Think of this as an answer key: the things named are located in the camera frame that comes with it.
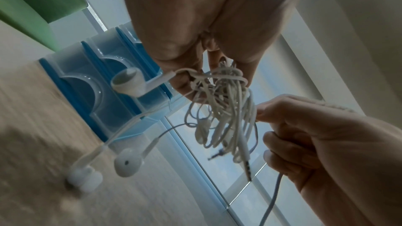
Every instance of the hand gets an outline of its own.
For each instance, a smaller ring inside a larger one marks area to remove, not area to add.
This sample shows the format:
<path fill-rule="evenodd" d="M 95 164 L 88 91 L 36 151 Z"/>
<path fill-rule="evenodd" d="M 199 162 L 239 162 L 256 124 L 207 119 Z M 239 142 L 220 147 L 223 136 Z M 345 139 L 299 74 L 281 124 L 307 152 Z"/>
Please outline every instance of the hand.
<path fill-rule="evenodd" d="M 249 83 L 295 5 L 294 0 L 125 1 L 138 37 L 163 71 L 201 71 L 208 50 L 211 69 L 227 56 Z M 170 83 L 182 94 L 191 91 L 188 73 Z"/>
<path fill-rule="evenodd" d="M 287 175 L 326 226 L 402 225 L 402 131 L 296 96 L 258 105 L 264 159 Z"/>

